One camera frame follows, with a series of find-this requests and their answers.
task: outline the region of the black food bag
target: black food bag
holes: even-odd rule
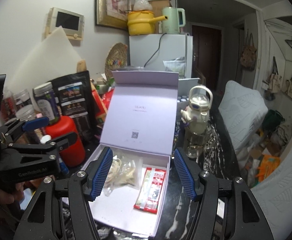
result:
[[[96,103],[92,96],[89,71],[62,76],[50,82],[62,115],[74,120],[83,143],[94,139],[97,129]]]

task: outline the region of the red container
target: red container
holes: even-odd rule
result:
[[[69,132],[77,133],[78,139],[76,143],[61,151],[60,155],[68,167],[75,167],[83,162],[85,159],[85,149],[72,118],[69,116],[61,116],[57,123],[48,125],[45,127],[45,130],[46,133],[52,137],[52,139]]]

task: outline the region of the open box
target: open box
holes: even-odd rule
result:
[[[116,88],[110,101],[100,145],[89,162],[97,159],[105,146],[120,149],[143,159],[146,167],[166,170],[157,214],[134,209],[139,189],[115,188],[110,196],[104,192],[90,202],[96,221],[141,235],[154,236],[161,217],[168,185],[169,161],[175,129],[178,73],[157,71],[113,72]]]

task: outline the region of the chair backrest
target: chair backrest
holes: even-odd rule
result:
[[[292,148],[279,167],[251,191],[274,239],[286,239],[292,231]]]
[[[235,152],[239,152],[261,126],[268,108],[257,90],[228,81],[219,112],[229,132]]]

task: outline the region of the screw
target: screw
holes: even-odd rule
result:
[[[244,180],[241,177],[236,177],[235,181],[239,184],[244,182]]]
[[[44,178],[44,183],[50,183],[52,181],[51,177]]]
[[[83,177],[83,176],[85,176],[86,175],[86,172],[84,172],[84,171],[79,171],[79,172],[77,172],[77,176],[78,177]]]
[[[208,177],[210,174],[209,174],[208,171],[202,171],[202,172],[200,173],[200,175],[202,175],[203,177]]]

